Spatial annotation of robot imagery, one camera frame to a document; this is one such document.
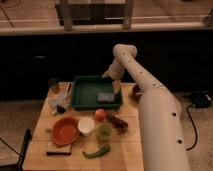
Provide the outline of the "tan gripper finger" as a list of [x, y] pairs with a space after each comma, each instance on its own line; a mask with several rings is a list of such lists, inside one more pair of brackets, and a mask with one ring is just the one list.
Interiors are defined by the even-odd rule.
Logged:
[[121, 88], [121, 80], [115, 80], [113, 83], [114, 94], [118, 94]]

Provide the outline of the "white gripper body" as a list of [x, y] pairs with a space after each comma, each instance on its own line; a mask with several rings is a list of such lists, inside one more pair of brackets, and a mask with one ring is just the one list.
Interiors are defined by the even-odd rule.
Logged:
[[122, 68], [111, 64], [108, 70], [103, 73], [102, 77], [110, 77], [113, 80], [120, 80], [122, 78]]

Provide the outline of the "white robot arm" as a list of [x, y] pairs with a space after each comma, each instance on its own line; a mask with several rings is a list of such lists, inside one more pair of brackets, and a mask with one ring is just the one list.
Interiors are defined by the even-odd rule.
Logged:
[[142, 90], [138, 104], [144, 171], [191, 171], [180, 121], [182, 107], [170, 90], [139, 64], [134, 45], [116, 44], [114, 60], [102, 75], [121, 89], [127, 71]]

